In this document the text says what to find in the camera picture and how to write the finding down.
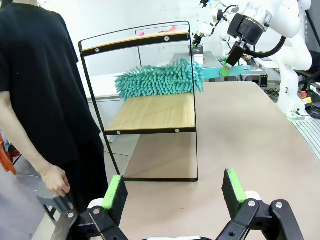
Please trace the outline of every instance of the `bolt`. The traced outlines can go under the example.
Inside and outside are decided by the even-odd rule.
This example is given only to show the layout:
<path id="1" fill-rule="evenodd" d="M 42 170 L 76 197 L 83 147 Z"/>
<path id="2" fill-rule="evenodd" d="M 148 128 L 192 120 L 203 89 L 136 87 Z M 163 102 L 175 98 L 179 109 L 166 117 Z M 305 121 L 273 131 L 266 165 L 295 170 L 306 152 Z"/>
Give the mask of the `bolt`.
<path id="1" fill-rule="evenodd" d="M 250 202 L 248 202 L 248 205 L 250 207 L 254 207 L 256 205 L 256 202 L 255 201 L 250 201 Z"/>
<path id="2" fill-rule="evenodd" d="M 96 208 L 95 210 L 93 210 L 93 213 L 98 214 L 98 213 L 100 213 L 100 210 L 98 208 Z"/>
<path id="3" fill-rule="evenodd" d="M 283 207 L 282 203 L 281 202 L 277 202 L 275 204 L 275 207 L 278 208 L 278 209 L 281 209 Z"/>

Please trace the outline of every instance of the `gray floor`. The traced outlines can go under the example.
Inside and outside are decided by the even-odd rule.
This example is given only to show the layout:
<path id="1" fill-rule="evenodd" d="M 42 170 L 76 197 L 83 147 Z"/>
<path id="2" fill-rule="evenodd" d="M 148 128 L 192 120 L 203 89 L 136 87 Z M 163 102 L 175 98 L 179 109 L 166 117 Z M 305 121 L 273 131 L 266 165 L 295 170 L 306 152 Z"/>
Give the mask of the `gray floor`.
<path id="1" fill-rule="evenodd" d="M 120 172 L 123 174 L 135 149 L 139 135 L 119 136 L 111 149 Z M 108 181 L 116 174 L 108 149 L 105 147 L 105 168 Z M 23 158 L 16 164 L 21 173 L 37 174 Z M 1 240 L 50 240 L 55 226 L 45 216 L 35 197 L 41 178 L 25 175 L 14 176 L 0 166 L 0 239 Z"/>

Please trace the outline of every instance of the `black metal frame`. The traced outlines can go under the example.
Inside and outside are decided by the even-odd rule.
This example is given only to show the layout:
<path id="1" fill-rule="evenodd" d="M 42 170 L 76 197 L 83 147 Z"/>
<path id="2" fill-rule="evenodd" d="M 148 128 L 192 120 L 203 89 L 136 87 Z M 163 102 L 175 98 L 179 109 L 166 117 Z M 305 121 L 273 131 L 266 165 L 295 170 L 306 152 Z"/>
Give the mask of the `black metal frame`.
<path id="1" fill-rule="evenodd" d="M 188 34 L 187 36 L 185 34 L 176 34 L 176 35 L 170 35 L 169 41 L 164 41 L 164 37 L 154 37 L 152 40 L 150 39 L 141 39 L 140 43 L 137 44 L 136 42 L 125 42 L 125 43 L 119 43 L 117 44 L 117 47 L 114 45 L 102 45 L 102 46 L 96 46 L 92 47 L 89 49 L 83 49 L 83 42 L 90 40 L 90 39 L 95 39 L 98 37 L 106 36 L 109 34 L 114 34 L 114 33 L 119 33 L 123 31 L 128 31 L 128 30 L 134 30 L 134 29 L 142 29 L 142 28 L 147 28 L 147 29 L 152 29 L 152 28 L 158 28 L 157 26 L 160 25 L 169 25 L 169 24 L 182 24 L 185 23 L 185 26 L 188 26 Z M 141 56 L 140 56 L 140 46 L 146 46 L 146 45 L 152 45 L 152 44 L 164 44 L 164 43 L 172 43 L 172 42 L 184 42 L 184 41 L 189 41 L 189 46 L 192 48 L 192 41 L 191 41 L 191 28 L 190 28 L 190 23 L 188 21 L 172 21 L 172 22 L 164 22 L 164 23 L 157 23 L 157 24 L 151 24 L 151 25 L 145 25 L 145 26 L 139 26 L 139 27 L 132 27 L 132 28 L 127 28 L 123 30 L 118 30 L 118 31 L 113 31 L 105 34 L 101 34 L 98 36 L 90 37 L 84 40 L 81 40 L 78 43 L 79 51 L 80 51 L 80 57 L 81 57 L 81 62 L 83 65 L 83 70 L 85 74 L 85 78 L 89 87 L 90 95 L 91 95 L 91 100 L 94 106 L 94 110 L 96 112 L 96 116 L 98 118 L 98 122 L 100 125 L 100 129 L 103 132 L 103 137 L 106 143 L 106 146 L 108 148 L 111 160 L 113 162 L 114 168 L 116 170 L 116 173 L 120 175 L 120 171 L 117 165 L 117 162 L 115 160 L 114 154 L 112 152 L 109 140 L 108 140 L 108 135 L 133 135 L 133 134 L 167 134 L 167 133 L 195 133 L 195 138 L 196 138 L 196 169 L 197 169 L 197 177 L 196 178 L 125 178 L 125 181 L 132 181 L 132 182 L 196 182 L 198 181 L 198 176 L 199 176 L 199 171 L 198 171 L 198 131 L 197 131 L 197 113 L 196 113 L 196 83 L 195 80 L 193 79 L 194 75 L 194 64 L 192 61 L 192 56 L 191 56 L 191 67 L 192 67 L 192 79 L 193 79 L 193 101 L 194 101 L 194 117 L 195 117 L 195 127 L 186 127 L 186 128 L 171 128 L 171 129 L 141 129 L 141 130 L 124 130 L 124 131 L 105 131 L 104 124 L 100 115 L 100 111 L 98 108 L 97 104 L 97 99 L 95 97 L 90 76 L 89 76 L 89 71 L 88 67 L 86 64 L 85 57 L 88 56 L 93 56 L 101 53 L 106 53 L 110 51 L 115 51 L 119 49 L 126 49 L 126 48 L 133 48 L 133 47 L 138 47 L 138 53 L 139 53 L 139 60 L 140 60 L 140 65 L 141 63 Z"/>

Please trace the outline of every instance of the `stool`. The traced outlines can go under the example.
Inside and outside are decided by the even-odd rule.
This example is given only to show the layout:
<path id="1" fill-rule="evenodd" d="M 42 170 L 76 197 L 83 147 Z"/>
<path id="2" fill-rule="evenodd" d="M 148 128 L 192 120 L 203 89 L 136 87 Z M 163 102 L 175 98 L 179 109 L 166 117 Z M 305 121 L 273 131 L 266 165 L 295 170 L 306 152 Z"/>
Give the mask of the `stool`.
<path id="1" fill-rule="evenodd" d="M 58 196 L 55 192 L 47 189 L 43 181 L 40 182 L 37 190 L 35 191 L 35 196 L 54 225 L 57 225 L 58 223 L 58 221 L 55 219 L 56 211 L 62 214 L 65 211 L 72 210 L 70 205 L 71 203 L 68 198 Z"/>

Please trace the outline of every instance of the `beige tabletop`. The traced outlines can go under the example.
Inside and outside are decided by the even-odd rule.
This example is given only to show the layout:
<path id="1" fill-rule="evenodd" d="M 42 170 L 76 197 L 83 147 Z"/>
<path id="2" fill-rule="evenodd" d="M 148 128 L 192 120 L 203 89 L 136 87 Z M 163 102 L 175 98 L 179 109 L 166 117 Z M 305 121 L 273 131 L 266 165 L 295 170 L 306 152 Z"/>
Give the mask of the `beige tabletop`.
<path id="1" fill-rule="evenodd" d="M 259 192 L 265 203 L 287 200 L 304 239 L 319 239 L 320 164 L 272 100 L 255 83 L 205 83 L 196 113 L 199 181 L 127 182 L 120 225 L 127 237 L 215 240 L 230 220 L 221 191 L 228 167 L 236 169 L 245 191 Z M 252 231 L 247 239 L 265 238 Z"/>

